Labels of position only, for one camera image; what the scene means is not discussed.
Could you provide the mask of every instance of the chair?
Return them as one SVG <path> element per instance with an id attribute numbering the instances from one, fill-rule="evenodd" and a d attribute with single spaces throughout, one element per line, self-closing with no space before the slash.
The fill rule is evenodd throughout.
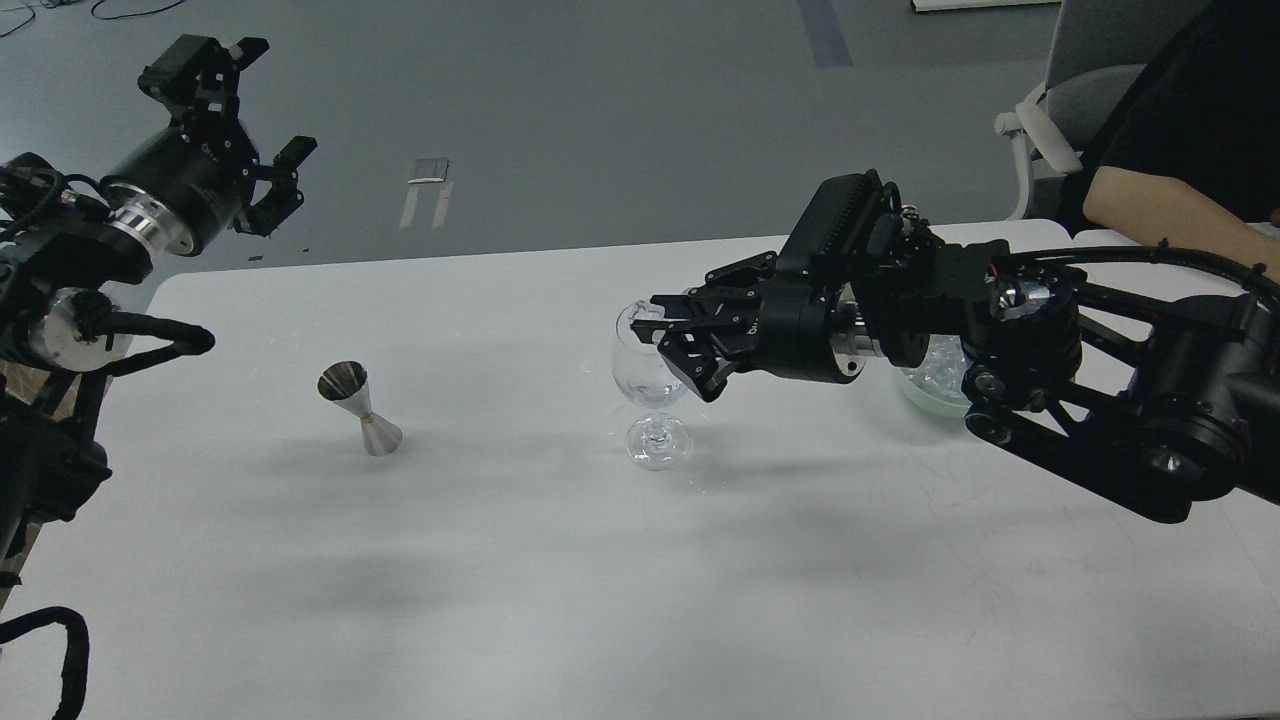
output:
<path id="1" fill-rule="evenodd" d="M 1052 217 L 1057 186 L 1083 169 L 1093 140 L 1133 81 L 1211 0 L 1062 0 L 1044 82 L 996 118 L 1010 138 L 1018 206 L 1009 219 Z M 1037 177 L 1043 160 L 1056 176 Z"/>

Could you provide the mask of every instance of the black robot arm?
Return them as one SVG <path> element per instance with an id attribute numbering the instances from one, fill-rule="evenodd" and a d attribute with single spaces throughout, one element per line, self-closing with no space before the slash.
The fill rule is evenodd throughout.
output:
<path id="1" fill-rule="evenodd" d="M 1187 265 L 1247 292 L 1162 302 L 1073 266 L 1102 261 Z M 634 331 L 705 401 L 733 373 L 849 383 L 873 356 L 916 366 L 931 334 L 955 334 L 970 361 L 965 424 L 982 439 L 1162 523 L 1234 487 L 1280 503 L 1280 287 L 1261 268 L 1169 249 L 950 245 L 870 170 L 824 182 L 780 252 L 653 302 L 664 319 Z M 1151 334 L 1130 340 L 1080 307 L 1142 320 Z M 1129 365 L 1128 388 L 1076 383 L 1082 343 Z"/>
<path id="2" fill-rule="evenodd" d="M 239 122 L 241 72 L 266 50 L 252 37 L 229 47 L 178 38 L 138 78 L 168 127 L 100 182 L 29 152 L 0 165 L 10 218 L 0 222 L 0 359 L 50 373 L 32 405 L 0 397 L 0 557 L 20 550 L 26 523 L 69 520 L 110 475 L 93 442 L 109 377 L 214 346 L 204 328 L 122 313 L 101 286 L 142 282 L 160 252 L 197 255 L 227 227 L 268 234 L 302 205 L 297 168 L 315 140 L 294 137 L 264 165 Z M 269 188 L 255 204 L 260 182 Z M 128 336 L 169 345 L 125 357 Z M 55 421 L 77 378 L 74 411 Z"/>

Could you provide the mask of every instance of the glass stem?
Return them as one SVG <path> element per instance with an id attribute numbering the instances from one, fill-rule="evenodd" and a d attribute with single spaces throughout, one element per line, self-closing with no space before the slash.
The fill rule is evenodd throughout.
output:
<path id="1" fill-rule="evenodd" d="M 649 447 L 664 447 L 671 441 L 671 430 L 659 420 L 649 420 L 644 429 L 644 441 Z"/>

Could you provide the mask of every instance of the metal jigger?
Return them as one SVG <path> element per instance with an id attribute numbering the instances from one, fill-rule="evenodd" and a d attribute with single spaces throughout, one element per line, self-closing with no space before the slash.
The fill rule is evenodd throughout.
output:
<path id="1" fill-rule="evenodd" d="M 355 360 L 329 365 L 316 380 L 320 396 L 360 418 L 365 450 L 370 455 L 390 455 L 399 447 L 404 433 L 394 423 L 374 413 L 369 402 L 369 373 Z"/>

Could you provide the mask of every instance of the cable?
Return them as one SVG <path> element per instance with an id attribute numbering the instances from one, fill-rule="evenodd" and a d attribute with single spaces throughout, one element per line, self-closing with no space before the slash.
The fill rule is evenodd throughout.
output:
<path id="1" fill-rule="evenodd" d="M 178 0 L 177 3 L 170 3 L 170 4 L 165 5 L 164 8 L 156 8 L 155 10 L 147 10 L 145 13 L 128 13 L 128 14 L 124 14 L 124 15 L 106 15 L 106 17 L 104 17 L 104 15 L 97 14 L 97 8 L 102 3 L 106 3 L 106 0 L 97 0 L 96 3 L 93 3 L 92 6 L 90 6 L 88 14 L 93 15 L 95 18 L 97 18 L 100 20 L 123 20 L 124 18 L 145 18 L 147 15 L 157 15 L 157 14 L 160 14 L 160 13 L 163 13 L 165 10 L 170 10 L 173 8 L 177 8 L 178 5 L 182 5 L 187 0 Z"/>
<path id="2" fill-rule="evenodd" d="M 28 17 L 24 20 L 22 20 L 22 23 L 18 27 L 15 27 L 13 29 L 4 31 L 3 33 L 0 33 L 0 37 L 9 37 L 10 35 L 18 32 L 19 29 L 29 26 L 36 19 L 36 9 L 32 8 L 31 5 L 27 5 L 26 3 L 23 3 L 22 5 L 23 5 L 23 8 L 27 8 L 27 12 L 31 13 L 31 17 Z"/>
<path id="3" fill-rule="evenodd" d="M 54 720 L 74 720 L 84 707 L 88 687 L 88 625 L 84 618 L 68 607 L 46 607 L 0 623 L 0 644 L 58 623 L 67 626 L 67 655 L 63 656 L 63 697 Z"/>
<path id="4" fill-rule="evenodd" d="M 1039 260 L 1079 265 L 1087 263 L 1149 263 L 1153 265 L 1179 265 L 1220 278 L 1226 278 L 1248 292 L 1260 293 L 1262 305 L 1274 315 L 1280 315 L 1280 284 L 1262 274 L 1257 266 L 1249 268 L 1202 250 L 1180 247 L 1082 247 L 1078 250 L 1039 250 L 1015 252 L 1009 260 Z"/>
<path id="5" fill-rule="evenodd" d="M 63 193 L 63 188 L 67 187 L 67 178 L 58 170 L 50 168 L 31 168 L 29 172 L 32 176 L 44 176 L 49 178 L 49 190 L 45 191 L 45 195 L 38 202 L 36 202 L 35 208 L 28 210 L 23 217 L 14 218 L 12 223 L 5 225 L 4 231 L 0 231 L 0 241 L 13 240 L 19 232 L 26 229 L 32 220 L 38 218 L 45 210 L 49 209 L 50 205 L 54 204 L 54 201 L 58 200 L 58 196 Z"/>

